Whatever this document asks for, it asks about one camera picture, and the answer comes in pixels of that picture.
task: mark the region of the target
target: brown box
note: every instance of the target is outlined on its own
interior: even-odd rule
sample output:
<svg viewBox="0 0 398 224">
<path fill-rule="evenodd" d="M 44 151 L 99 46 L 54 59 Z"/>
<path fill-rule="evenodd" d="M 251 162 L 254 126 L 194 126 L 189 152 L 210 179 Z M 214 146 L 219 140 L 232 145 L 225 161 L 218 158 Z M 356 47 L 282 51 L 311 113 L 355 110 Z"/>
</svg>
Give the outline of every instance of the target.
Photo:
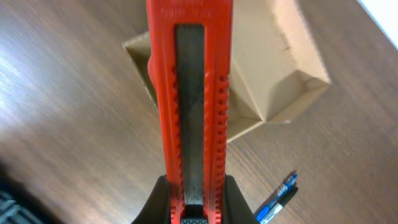
<svg viewBox="0 0 398 224">
<path fill-rule="evenodd" d="M 149 33 L 123 44 L 152 100 Z M 263 123 L 289 123 L 331 81 L 296 0 L 235 0 L 228 142 Z"/>
</svg>

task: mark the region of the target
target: red plastic handle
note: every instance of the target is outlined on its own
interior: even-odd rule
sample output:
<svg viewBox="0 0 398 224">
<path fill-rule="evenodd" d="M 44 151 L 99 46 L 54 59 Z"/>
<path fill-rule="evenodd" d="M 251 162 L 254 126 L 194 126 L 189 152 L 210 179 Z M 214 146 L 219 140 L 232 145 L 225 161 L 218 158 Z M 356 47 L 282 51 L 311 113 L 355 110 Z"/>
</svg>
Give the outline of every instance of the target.
<svg viewBox="0 0 398 224">
<path fill-rule="evenodd" d="M 221 223 L 232 9 L 232 0 L 147 0 L 148 69 L 157 93 L 173 224 L 180 223 L 185 209 L 174 29 L 177 24 L 205 28 L 203 213 L 209 224 Z"/>
</svg>

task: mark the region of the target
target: brown wooden surface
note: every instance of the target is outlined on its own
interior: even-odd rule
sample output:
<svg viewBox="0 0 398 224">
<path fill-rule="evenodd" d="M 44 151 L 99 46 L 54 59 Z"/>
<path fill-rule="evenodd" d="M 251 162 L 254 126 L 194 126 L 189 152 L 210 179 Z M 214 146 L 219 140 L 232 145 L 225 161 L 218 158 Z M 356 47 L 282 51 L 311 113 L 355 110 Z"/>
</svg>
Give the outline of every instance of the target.
<svg viewBox="0 0 398 224">
<path fill-rule="evenodd" d="M 303 0 L 334 82 L 292 124 L 231 143 L 255 210 L 292 170 L 273 223 L 398 223 L 398 51 L 355 0 Z M 157 112 L 121 43 L 144 0 L 0 2 L 0 160 L 67 223 L 129 223 L 164 171 Z"/>
</svg>

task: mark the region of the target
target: marker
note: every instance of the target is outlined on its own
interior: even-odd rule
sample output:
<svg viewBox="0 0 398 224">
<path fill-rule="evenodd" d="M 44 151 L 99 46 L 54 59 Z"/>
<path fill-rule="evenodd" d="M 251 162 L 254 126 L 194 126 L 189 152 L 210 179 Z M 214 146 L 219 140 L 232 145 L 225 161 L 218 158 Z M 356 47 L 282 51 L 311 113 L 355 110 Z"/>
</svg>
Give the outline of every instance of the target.
<svg viewBox="0 0 398 224">
<path fill-rule="evenodd" d="M 285 195 L 292 187 L 294 186 L 296 182 L 297 174 L 294 174 L 293 176 L 289 177 L 286 182 L 284 182 L 281 186 L 279 186 L 279 189 L 277 193 L 275 194 L 275 197 L 266 205 L 264 208 L 260 210 L 260 212 L 256 215 L 256 220 L 259 222 L 262 220 L 268 213 L 269 210 L 276 204 L 276 202 L 283 196 Z"/>
<path fill-rule="evenodd" d="M 269 211 L 269 213 L 260 221 L 260 224 L 269 223 L 282 209 L 283 207 L 293 198 L 299 188 L 294 187 L 289 193 L 281 198 L 276 205 Z"/>
</svg>

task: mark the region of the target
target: wood grain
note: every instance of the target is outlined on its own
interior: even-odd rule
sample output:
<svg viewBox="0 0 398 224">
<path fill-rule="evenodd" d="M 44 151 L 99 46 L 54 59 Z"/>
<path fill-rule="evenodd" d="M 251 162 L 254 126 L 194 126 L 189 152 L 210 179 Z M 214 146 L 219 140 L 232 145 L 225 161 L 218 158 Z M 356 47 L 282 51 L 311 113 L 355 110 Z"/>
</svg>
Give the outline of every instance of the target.
<svg viewBox="0 0 398 224">
<path fill-rule="evenodd" d="M 355 0 L 302 0 L 333 86 L 292 124 L 232 142 L 255 210 L 292 170 L 273 223 L 398 223 L 398 51 Z M 130 223 L 164 174 L 157 112 L 121 43 L 145 1 L 0 2 L 0 160 L 66 223 Z"/>
</svg>

